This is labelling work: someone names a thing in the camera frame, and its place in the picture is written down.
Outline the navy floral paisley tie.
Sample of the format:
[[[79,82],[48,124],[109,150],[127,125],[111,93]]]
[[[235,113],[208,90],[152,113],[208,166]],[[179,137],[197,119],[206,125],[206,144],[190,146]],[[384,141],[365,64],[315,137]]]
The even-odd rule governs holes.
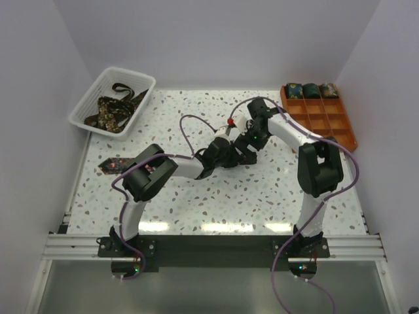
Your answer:
[[[126,164],[129,164],[133,161],[133,158],[121,158],[121,157],[110,157],[104,160],[99,166],[99,170],[104,175],[120,175],[124,172],[126,168]],[[241,155],[237,159],[226,162],[223,167],[230,168],[235,166],[249,166],[257,163],[257,159],[254,158],[252,160],[246,158],[245,156]]]

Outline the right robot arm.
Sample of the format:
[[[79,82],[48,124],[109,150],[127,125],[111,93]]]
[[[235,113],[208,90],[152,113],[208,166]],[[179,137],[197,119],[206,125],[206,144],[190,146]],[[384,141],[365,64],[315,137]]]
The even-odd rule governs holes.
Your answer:
[[[302,208],[295,224],[291,248],[300,257],[308,256],[314,249],[313,238],[323,233],[323,219],[327,202],[340,192],[344,172],[340,157],[342,146],[334,137],[322,137],[312,133],[291,117],[285,109],[267,97],[252,97],[242,102],[247,105],[250,118],[236,114],[235,107],[228,125],[240,132],[235,140],[236,148],[248,160],[255,153],[249,146],[261,150],[271,137],[277,137],[297,153],[297,182],[303,191]]]

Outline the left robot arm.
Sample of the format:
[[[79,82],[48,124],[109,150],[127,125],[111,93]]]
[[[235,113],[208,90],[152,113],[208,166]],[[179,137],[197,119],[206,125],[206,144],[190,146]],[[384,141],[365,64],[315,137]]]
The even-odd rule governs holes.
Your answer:
[[[202,180],[218,167],[232,168],[244,161],[233,142],[215,138],[202,152],[193,156],[167,154],[158,144],[149,145],[124,166],[111,186],[124,195],[117,223],[110,228],[112,248],[120,256],[130,256],[136,248],[135,237],[146,203],[154,198],[172,177]]]

